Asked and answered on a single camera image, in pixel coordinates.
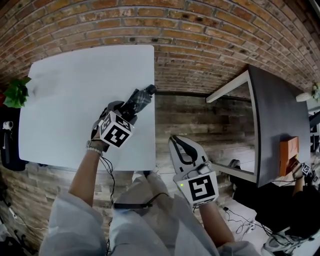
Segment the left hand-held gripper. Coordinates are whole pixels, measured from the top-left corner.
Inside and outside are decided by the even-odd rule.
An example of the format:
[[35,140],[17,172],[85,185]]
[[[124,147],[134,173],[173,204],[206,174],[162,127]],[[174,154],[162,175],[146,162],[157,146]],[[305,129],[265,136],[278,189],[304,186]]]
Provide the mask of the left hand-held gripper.
[[132,136],[137,118],[133,109],[126,109],[123,101],[109,103],[97,120],[100,138],[109,146],[121,148]]

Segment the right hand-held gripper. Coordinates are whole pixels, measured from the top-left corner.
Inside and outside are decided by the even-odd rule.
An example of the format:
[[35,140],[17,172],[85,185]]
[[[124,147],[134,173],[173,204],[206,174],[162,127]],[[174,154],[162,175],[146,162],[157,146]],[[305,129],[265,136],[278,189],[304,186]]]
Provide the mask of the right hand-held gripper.
[[[185,160],[180,148],[191,158]],[[168,140],[169,151],[175,172],[173,181],[192,207],[208,204],[219,196],[218,181],[212,163],[208,160],[204,148],[197,142],[179,135],[172,135]],[[193,165],[191,170],[184,170],[184,165]]]

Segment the person's left hand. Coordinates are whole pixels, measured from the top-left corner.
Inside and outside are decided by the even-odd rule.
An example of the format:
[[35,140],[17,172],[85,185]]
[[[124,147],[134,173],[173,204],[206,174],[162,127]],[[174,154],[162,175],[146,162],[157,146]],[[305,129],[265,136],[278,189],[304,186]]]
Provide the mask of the person's left hand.
[[99,121],[96,121],[93,124],[90,140],[87,143],[87,147],[94,148],[101,153],[107,152],[107,150],[109,149],[109,145],[100,138]]

